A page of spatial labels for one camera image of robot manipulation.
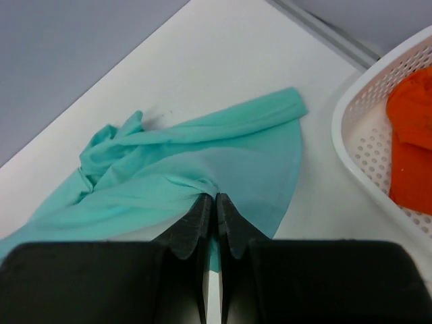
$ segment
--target teal cloth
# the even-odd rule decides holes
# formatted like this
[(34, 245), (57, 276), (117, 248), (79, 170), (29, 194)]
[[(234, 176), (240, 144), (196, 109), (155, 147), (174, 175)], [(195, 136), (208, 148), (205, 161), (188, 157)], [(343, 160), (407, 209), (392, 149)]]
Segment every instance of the teal cloth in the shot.
[(152, 226), (184, 214), (203, 192), (226, 192), (273, 237), (298, 178), (305, 113), (288, 88), (164, 130), (145, 131), (139, 111), (120, 128), (106, 126), (81, 167), (0, 240), (0, 258), (23, 242), (105, 240)]

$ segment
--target white tabletop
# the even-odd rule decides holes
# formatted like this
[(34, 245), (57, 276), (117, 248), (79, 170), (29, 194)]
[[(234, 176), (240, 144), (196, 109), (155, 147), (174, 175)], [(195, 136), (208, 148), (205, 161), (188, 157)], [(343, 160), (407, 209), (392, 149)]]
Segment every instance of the white tabletop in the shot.
[[(167, 127), (295, 86), (310, 111), (301, 119), (304, 162), (276, 237), (391, 240), (432, 280), (431, 259), (357, 186), (333, 149), (333, 108), (359, 75), (264, 0), (191, 0), (0, 169), (0, 236), (24, 224), (79, 166), (80, 151), (105, 124), (141, 109), (148, 128)], [(210, 323), (218, 312), (211, 306)]]

